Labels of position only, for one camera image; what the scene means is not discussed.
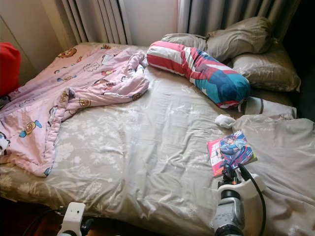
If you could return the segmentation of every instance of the striped body pillow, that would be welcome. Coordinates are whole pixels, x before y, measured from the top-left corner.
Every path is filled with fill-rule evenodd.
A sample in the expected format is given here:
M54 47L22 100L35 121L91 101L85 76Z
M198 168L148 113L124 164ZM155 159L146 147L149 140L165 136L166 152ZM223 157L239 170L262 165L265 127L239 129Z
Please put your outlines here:
M250 93L248 80L197 48L157 41L147 52L148 64L185 76L221 108L237 107Z

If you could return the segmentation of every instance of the gray bedsheet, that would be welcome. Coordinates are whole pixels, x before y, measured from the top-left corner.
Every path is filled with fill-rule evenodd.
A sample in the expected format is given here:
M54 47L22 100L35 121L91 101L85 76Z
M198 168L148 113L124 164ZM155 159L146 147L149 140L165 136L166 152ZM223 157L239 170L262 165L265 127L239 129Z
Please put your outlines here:
M180 76L145 73L151 83L140 99L88 108L61 125L47 178L1 165L1 196L52 208L84 202L87 215L165 235L213 235L218 179L206 142L231 132L214 124L225 111ZM258 155L248 169L267 184L265 235L314 235L314 124L243 116L234 128ZM246 204L248 235L260 227L256 200Z

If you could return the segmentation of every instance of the cartoon print blanket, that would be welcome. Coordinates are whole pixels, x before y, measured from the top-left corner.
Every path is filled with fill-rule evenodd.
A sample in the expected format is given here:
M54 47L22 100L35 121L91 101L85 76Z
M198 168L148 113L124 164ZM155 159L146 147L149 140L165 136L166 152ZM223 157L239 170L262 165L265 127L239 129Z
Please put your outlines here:
M80 109L130 102L148 88L142 52L78 45L23 87L0 110L0 163L13 163L36 176L49 175L60 123Z

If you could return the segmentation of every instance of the book cover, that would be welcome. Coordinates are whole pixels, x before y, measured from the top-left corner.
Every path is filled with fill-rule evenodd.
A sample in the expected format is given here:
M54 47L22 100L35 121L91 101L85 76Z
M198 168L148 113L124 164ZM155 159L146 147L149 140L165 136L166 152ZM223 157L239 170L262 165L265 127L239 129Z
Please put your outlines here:
M214 176L222 174L225 163L236 169L239 163L245 165L257 159L242 131L210 141L207 145Z

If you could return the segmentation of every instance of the curtain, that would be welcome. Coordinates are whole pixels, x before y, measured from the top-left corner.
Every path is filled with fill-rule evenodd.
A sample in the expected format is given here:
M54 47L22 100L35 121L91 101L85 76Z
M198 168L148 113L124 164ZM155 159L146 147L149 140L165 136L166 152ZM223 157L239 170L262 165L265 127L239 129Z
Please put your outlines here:
M116 0L62 0L62 3L76 43L131 43Z
M264 16L282 40L301 0L178 0L178 32L206 35L238 21Z

